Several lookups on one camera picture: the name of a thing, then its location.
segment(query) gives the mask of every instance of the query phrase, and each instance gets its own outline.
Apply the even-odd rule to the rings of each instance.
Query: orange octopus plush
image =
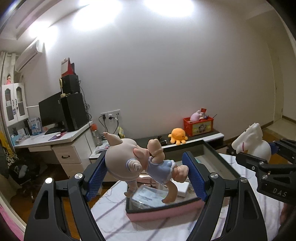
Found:
[[[176,145],[184,144],[188,140],[188,137],[185,136],[185,131],[181,128],[175,128],[172,130],[172,133],[168,135],[170,137],[170,142]]]

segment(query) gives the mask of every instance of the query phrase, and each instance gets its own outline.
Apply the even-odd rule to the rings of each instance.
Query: air conditioner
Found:
[[[24,66],[29,63],[36,55],[40,55],[43,52],[43,42],[37,40],[33,42],[26,50],[18,57],[15,62],[15,71],[21,72]]]

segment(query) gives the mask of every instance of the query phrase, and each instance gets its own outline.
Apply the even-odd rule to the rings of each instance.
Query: black speaker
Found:
[[[61,78],[63,84],[63,93],[64,94],[74,94],[80,93],[80,85],[78,75],[69,74]]]
[[[76,131],[89,121],[81,93],[70,94],[61,98],[61,105],[65,116],[64,125],[67,131]]]

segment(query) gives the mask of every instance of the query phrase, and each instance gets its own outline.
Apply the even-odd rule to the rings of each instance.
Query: power plug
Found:
[[[111,122],[114,122],[114,118],[113,118],[113,115],[112,115],[112,113],[109,113],[108,114],[108,119],[111,121]]]

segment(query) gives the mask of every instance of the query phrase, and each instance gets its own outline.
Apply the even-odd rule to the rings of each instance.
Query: red basket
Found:
[[[211,132],[213,131],[213,121],[214,119],[211,117],[196,122],[191,122],[190,117],[183,118],[184,131],[190,137]]]

